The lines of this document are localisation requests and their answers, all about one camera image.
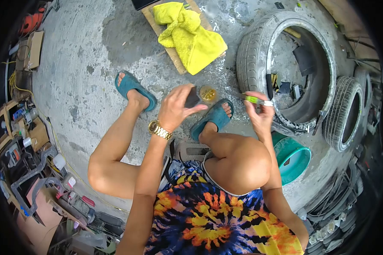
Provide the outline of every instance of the teal slide sandal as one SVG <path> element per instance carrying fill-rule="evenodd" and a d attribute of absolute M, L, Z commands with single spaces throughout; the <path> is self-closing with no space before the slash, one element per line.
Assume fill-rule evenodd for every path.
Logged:
<path fill-rule="evenodd" d="M 120 73 L 124 73 L 125 77 L 123 77 L 122 81 L 120 82 L 120 85 L 118 86 L 118 78 L 119 73 L 116 75 L 115 78 L 115 87 L 117 91 L 123 95 L 124 98 L 128 99 L 126 94 L 131 89 L 136 89 L 139 93 L 144 95 L 149 99 L 149 106 L 145 109 L 145 111 L 151 111 L 155 109 L 158 101 L 156 100 L 155 96 L 151 94 L 149 91 L 147 91 L 142 85 L 139 83 L 138 79 L 136 79 L 133 74 L 129 73 L 128 71 L 121 71 Z"/>
<path fill-rule="evenodd" d="M 198 141 L 199 135 L 201 131 L 203 131 L 204 126 L 207 122 L 213 122 L 217 125 L 218 131 L 222 129 L 225 125 L 227 125 L 230 122 L 230 119 L 227 114 L 225 113 L 222 104 L 228 103 L 228 105 L 231 108 L 231 117 L 233 117 L 234 114 L 234 105 L 231 103 L 229 99 L 221 99 L 213 107 L 204 115 L 204 117 L 199 120 L 190 130 L 191 137 Z"/>

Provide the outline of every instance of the teal bucket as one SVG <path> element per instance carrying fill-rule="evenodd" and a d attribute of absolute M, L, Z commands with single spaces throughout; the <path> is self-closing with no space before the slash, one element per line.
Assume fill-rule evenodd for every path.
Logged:
<path fill-rule="evenodd" d="M 311 150 L 292 137 L 278 132 L 272 133 L 276 160 L 281 174 L 282 186 L 298 178 L 311 161 Z"/>

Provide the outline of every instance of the yellow towel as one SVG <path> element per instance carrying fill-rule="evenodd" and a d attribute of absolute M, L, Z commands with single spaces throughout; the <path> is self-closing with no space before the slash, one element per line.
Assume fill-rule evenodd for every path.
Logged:
<path fill-rule="evenodd" d="M 227 50 L 218 33 L 200 26 L 200 14 L 186 10 L 183 3 L 169 2 L 153 7 L 155 22 L 167 24 L 158 42 L 176 51 L 186 70 L 195 75 Z"/>

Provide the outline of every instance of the leg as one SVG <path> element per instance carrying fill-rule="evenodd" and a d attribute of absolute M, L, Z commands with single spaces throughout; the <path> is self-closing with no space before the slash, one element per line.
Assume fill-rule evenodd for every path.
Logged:
<path fill-rule="evenodd" d="M 125 74 L 120 73 L 118 85 Z M 149 106 L 149 100 L 137 90 L 127 93 L 128 105 L 109 128 L 89 158 L 88 181 L 98 192 L 133 198 L 139 166 L 120 162 L 132 140 L 133 127 L 139 114 Z"/>
<path fill-rule="evenodd" d="M 223 104 L 231 117 L 230 107 Z M 210 147 L 215 158 L 206 160 L 210 177 L 222 188 L 236 195 L 248 193 L 263 186 L 270 177 L 271 156 L 265 145 L 242 135 L 218 133 L 217 126 L 208 122 L 199 141 Z"/>

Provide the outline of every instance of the hand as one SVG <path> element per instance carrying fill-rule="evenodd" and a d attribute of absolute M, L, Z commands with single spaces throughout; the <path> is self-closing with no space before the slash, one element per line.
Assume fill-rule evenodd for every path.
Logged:
<path fill-rule="evenodd" d="M 163 100 L 158 120 L 167 132 L 173 133 L 187 116 L 208 109 L 207 105 L 196 105 L 193 108 L 184 107 L 187 96 L 193 87 L 194 85 L 191 83 L 175 87 Z"/>
<path fill-rule="evenodd" d="M 245 94 L 262 100 L 269 100 L 267 96 L 261 92 L 247 91 L 245 92 Z M 274 107 L 260 105 L 261 112 L 257 113 L 255 110 L 255 104 L 247 100 L 244 100 L 244 104 L 247 114 L 250 117 L 254 131 L 257 133 L 257 135 L 258 133 L 263 135 L 264 132 L 271 132 L 271 124 L 275 113 Z"/>

